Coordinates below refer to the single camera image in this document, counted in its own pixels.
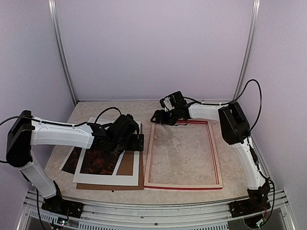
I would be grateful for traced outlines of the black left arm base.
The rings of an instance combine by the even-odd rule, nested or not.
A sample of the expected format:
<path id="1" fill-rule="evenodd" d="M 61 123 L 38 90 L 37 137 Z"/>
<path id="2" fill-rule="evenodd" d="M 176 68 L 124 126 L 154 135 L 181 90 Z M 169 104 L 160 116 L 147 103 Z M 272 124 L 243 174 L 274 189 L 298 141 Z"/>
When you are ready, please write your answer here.
<path id="1" fill-rule="evenodd" d="M 59 186 L 53 181 L 56 189 L 55 196 L 45 199 L 42 204 L 42 209 L 52 213 L 64 215 L 66 217 L 81 218 L 84 204 L 81 202 L 66 200 L 62 197 Z"/>

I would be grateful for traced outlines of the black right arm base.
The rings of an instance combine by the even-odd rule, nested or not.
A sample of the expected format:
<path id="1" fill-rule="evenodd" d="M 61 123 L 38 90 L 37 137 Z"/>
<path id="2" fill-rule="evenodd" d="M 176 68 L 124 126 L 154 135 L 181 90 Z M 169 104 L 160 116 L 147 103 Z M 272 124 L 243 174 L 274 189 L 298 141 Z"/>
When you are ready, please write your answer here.
<path id="1" fill-rule="evenodd" d="M 268 193 L 271 188 L 262 186 L 258 190 L 248 189 L 249 198 L 229 203 L 231 217 L 236 218 L 270 209 Z"/>

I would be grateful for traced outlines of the white photo mat board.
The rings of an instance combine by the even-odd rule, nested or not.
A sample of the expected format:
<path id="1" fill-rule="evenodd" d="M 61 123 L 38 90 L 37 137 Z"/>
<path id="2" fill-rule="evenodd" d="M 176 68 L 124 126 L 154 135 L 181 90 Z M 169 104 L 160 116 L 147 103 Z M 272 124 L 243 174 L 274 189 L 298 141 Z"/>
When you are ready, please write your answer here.
<path id="1" fill-rule="evenodd" d="M 120 115 L 113 123 L 86 123 L 80 126 L 78 135 L 73 138 L 73 146 L 82 148 L 73 178 L 74 183 L 137 186 L 139 184 L 139 160 L 143 151 L 144 135 L 140 133 L 140 124 L 130 115 Z M 115 169 L 111 175 L 81 172 L 85 163 L 87 149 L 103 153 L 119 153 Z M 123 159 L 124 151 L 133 151 L 133 175 L 115 175 Z"/>

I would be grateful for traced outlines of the red forest photo print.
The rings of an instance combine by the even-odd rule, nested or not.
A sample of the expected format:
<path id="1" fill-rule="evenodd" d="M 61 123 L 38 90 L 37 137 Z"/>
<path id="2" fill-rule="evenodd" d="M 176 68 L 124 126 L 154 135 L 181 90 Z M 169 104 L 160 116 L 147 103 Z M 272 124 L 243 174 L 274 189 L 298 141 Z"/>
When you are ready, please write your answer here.
<path id="1" fill-rule="evenodd" d="M 64 161 L 64 164 L 60 167 L 61 170 L 75 174 L 81 151 L 81 148 L 73 148 Z M 120 155 L 121 152 L 105 153 L 99 150 L 86 149 L 81 163 L 80 173 L 112 175 Z"/>

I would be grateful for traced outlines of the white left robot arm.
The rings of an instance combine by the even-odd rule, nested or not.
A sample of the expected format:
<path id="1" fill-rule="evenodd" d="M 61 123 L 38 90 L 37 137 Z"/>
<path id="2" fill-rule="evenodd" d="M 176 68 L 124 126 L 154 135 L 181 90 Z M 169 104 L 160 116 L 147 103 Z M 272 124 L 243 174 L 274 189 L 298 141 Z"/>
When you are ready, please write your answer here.
<path id="1" fill-rule="evenodd" d="M 120 115 L 106 124 L 58 123 L 34 117 L 29 110 L 9 118 L 12 119 L 15 123 L 7 136 L 6 163 L 19 169 L 57 213 L 67 209 L 67 202 L 62 199 L 58 185 L 31 154 L 32 146 L 70 146 L 104 152 L 143 151 L 144 148 L 141 127 L 130 114 Z"/>

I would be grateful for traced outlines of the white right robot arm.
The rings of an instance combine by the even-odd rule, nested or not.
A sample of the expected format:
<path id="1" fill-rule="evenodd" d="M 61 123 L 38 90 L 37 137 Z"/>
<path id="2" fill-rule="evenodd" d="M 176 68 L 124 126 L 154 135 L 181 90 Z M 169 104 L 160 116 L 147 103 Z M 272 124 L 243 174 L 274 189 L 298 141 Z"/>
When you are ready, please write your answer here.
<path id="1" fill-rule="evenodd" d="M 188 103 L 169 111 L 156 110 L 151 122 L 173 126 L 178 120 L 204 119 L 220 123 L 223 140 L 236 152 L 248 182 L 248 191 L 269 192 L 269 180 L 263 176 L 250 136 L 250 125 L 239 103 L 226 106 Z"/>

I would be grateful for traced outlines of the light wood picture frame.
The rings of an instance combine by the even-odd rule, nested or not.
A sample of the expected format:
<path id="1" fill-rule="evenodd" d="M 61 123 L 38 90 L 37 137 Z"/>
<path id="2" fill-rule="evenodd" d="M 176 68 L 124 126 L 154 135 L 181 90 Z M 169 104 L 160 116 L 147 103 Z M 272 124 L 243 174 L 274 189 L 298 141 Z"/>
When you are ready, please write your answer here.
<path id="1" fill-rule="evenodd" d="M 212 126 L 206 120 L 153 124 L 144 187 L 164 190 L 223 188 Z"/>

